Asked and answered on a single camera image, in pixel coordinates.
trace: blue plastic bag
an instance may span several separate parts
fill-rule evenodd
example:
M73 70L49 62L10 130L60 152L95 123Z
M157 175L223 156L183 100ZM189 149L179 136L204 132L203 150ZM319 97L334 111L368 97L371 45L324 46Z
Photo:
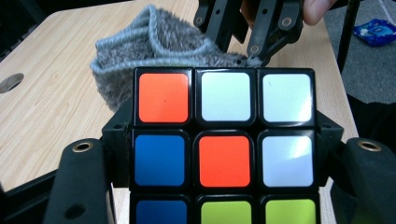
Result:
M355 26L353 33L370 46L382 46L396 40L396 26L379 19Z

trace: light wood desk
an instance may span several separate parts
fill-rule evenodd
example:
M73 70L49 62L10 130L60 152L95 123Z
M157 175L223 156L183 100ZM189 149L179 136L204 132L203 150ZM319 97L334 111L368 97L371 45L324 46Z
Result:
M148 3L192 22L197 0L136 0L67 10L49 16L0 63L0 82L24 74L21 84L0 93L0 181L5 191L58 167L64 148L101 136L112 117L96 90L90 62L95 42L126 27ZM246 45L233 42L233 51ZM357 136L323 21L305 26L300 40L275 55L269 66L316 71L318 110L345 128L343 140ZM322 221L334 223L328 188L321 191ZM119 223L128 222L128 190L116 190Z

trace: yellow-green square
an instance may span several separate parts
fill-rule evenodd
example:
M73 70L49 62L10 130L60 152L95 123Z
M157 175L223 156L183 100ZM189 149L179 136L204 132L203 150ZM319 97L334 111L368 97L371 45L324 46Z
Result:
M251 205L248 202L207 202L201 208L202 224L249 224Z
M316 224L316 206L310 199L272 200L265 205L266 224Z

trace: gray carpet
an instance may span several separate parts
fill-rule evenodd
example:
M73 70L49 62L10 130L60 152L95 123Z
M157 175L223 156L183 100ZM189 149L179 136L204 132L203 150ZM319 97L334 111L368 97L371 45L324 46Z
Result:
M346 7L329 11L325 22L335 55L338 52ZM396 22L396 2L365 0L361 2L355 25L371 19ZM382 47L370 47L352 36L342 73L346 92L365 103L396 102L396 41Z

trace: gray cloth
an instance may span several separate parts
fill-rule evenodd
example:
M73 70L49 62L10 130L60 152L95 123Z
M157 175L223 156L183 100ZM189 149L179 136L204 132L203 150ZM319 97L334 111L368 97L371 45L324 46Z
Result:
M223 53L196 27L163 9L147 6L116 35L96 42L91 69L111 110L132 97L138 66L259 67L259 59Z

